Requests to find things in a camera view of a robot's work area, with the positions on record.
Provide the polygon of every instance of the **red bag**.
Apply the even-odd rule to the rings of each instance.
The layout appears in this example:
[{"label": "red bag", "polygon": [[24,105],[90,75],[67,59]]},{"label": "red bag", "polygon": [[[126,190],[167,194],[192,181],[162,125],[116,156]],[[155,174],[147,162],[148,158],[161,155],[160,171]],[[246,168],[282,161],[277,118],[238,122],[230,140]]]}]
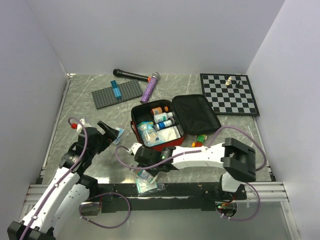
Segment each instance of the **red bag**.
[{"label": "red bag", "polygon": [[142,122],[153,122],[154,116],[151,109],[168,107],[169,112],[174,112],[174,126],[177,127],[180,138],[167,141],[151,148],[161,152],[163,148],[179,146],[183,143],[186,134],[200,135],[212,134],[221,128],[221,123],[210,106],[208,100],[201,94],[179,95],[169,100],[157,100],[135,106],[131,110],[131,128],[136,139],[145,145],[137,131],[137,125]]}]

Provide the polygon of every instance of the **black microphone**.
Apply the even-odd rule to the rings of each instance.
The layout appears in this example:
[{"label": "black microphone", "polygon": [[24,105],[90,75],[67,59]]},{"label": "black microphone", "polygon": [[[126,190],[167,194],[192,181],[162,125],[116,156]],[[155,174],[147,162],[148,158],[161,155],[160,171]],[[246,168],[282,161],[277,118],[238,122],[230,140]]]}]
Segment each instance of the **black microphone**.
[{"label": "black microphone", "polygon": [[137,79],[143,82],[148,82],[148,79],[149,79],[148,76],[143,76],[143,75],[127,72],[127,71],[122,71],[120,69],[114,69],[113,75],[115,75],[118,78]]}]

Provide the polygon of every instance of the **white bottle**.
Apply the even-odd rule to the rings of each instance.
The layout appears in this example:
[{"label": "white bottle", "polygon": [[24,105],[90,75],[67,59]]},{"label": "white bottle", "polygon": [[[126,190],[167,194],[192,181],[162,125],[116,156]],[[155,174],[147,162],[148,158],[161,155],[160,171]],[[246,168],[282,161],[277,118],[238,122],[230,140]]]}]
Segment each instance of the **white bottle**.
[{"label": "white bottle", "polygon": [[169,126],[173,125],[174,123],[175,123],[175,121],[169,119],[168,121],[159,122],[158,124],[156,124],[154,126],[154,129],[159,131],[160,129],[164,129],[166,127],[169,127]]},{"label": "white bottle", "polygon": [[172,112],[164,112],[161,114],[157,114],[153,116],[153,119],[155,121],[156,124],[160,123],[160,122],[164,122],[167,121],[169,118],[172,118],[174,115]]}]

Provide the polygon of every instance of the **marble floor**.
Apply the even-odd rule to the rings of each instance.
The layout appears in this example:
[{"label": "marble floor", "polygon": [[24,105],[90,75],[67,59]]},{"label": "marble floor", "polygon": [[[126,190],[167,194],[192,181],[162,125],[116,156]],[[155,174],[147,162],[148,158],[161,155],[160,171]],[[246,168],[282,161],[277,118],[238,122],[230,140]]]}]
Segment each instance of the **marble floor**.
[{"label": "marble floor", "polygon": [[[128,79],[116,78],[109,75],[75,75],[70,80],[70,85],[66,93],[65,101],[58,120],[53,143],[47,159],[46,171],[43,184],[51,181],[61,157],[68,151],[69,146],[76,141],[77,134],[70,128],[67,120],[69,117],[86,117],[91,125],[96,127],[98,121],[103,121],[110,127],[120,127],[125,129],[120,144],[130,147],[136,142],[136,137],[131,130],[131,109],[140,104],[140,98],[135,98],[120,104],[108,106],[96,110],[91,92],[103,88],[111,87],[110,81],[115,80],[118,84],[129,81]],[[144,90],[146,82],[139,81]],[[161,75],[156,88],[149,100],[160,99],[172,100],[177,95],[202,94],[199,74],[165,74]],[[260,143],[258,131],[251,116],[218,116],[222,125],[231,125],[241,128],[249,133],[253,139]],[[263,163],[262,154],[253,143],[239,132],[233,129],[225,129],[215,140],[215,144],[224,141],[224,138],[232,137],[253,147],[256,150],[256,166]],[[190,147],[196,139],[195,136],[187,135],[183,142],[183,147]],[[134,158],[124,150],[120,157],[127,164],[132,164]],[[223,169],[211,167],[189,167],[179,171],[161,173],[164,183],[186,183],[186,182],[217,182],[225,171]],[[120,165],[115,157],[115,146],[111,145],[92,160],[92,165],[86,170],[86,175],[95,177],[99,183],[134,183],[134,175],[125,167]],[[257,181],[270,181],[269,170],[264,167],[256,173]]]}]

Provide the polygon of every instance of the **black chess piece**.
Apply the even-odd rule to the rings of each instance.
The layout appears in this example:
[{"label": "black chess piece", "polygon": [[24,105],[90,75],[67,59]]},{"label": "black chess piece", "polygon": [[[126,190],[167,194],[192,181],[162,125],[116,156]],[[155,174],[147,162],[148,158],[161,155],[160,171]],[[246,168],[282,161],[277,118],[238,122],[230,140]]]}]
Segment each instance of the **black chess piece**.
[{"label": "black chess piece", "polygon": [[240,86],[240,83],[241,83],[241,81],[238,81],[238,83],[235,85],[235,87],[237,88],[237,89],[240,89],[242,86]]}]

